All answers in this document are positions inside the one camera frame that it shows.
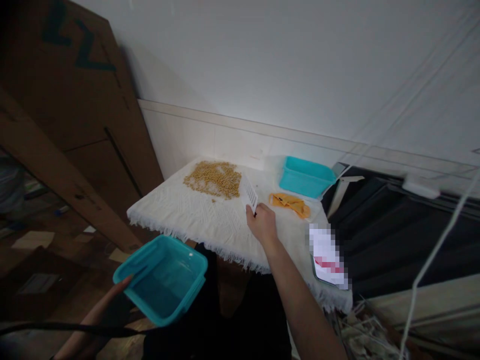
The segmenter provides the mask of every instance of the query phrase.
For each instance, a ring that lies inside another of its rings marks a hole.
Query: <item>cardboard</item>
[[[142,246],[129,227],[20,106],[0,88],[0,144],[122,251]]]
[[[0,320],[47,319],[84,271],[82,266],[38,247],[0,279]]]
[[[110,141],[82,146],[65,155],[120,217],[140,199]]]
[[[0,85],[126,221],[163,177],[109,22],[70,1],[1,6]]]
[[[12,249],[35,250],[38,247],[48,248],[54,240],[55,233],[50,231],[29,231],[11,246]]]

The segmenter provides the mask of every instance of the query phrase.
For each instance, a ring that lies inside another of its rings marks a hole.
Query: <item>pile of soybeans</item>
[[[225,200],[238,198],[242,174],[235,168],[236,165],[226,161],[201,161],[190,175],[185,176],[183,183],[192,190]]]

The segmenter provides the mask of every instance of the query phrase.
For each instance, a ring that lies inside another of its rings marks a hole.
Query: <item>white plastic comb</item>
[[[244,174],[241,176],[240,185],[238,186],[240,192],[240,200],[243,204],[243,208],[246,208],[247,205],[250,205],[251,210],[255,214],[257,209],[257,203],[259,201],[259,196],[254,190],[254,187],[250,183],[248,177]]]

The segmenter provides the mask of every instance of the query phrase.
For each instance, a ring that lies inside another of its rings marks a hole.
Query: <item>teal plastic container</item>
[[[160,235],[113,274],[115,284],[133,274],[125,294],[152,323],[165,327],[187,312],[205,283],[208,261],[180,240]]]
[[[335,181],[335,174],[329,167],[287,156],[279,186],[309,198],[318,198]]]

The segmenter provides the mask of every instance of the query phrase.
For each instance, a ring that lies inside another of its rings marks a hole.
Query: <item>orange cloth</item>
[[[290,208],[302,219],[306,219],[310,216],[310,208],[298,197],[283,193],[271,193],[268,197],[268,202],[273,206]]]

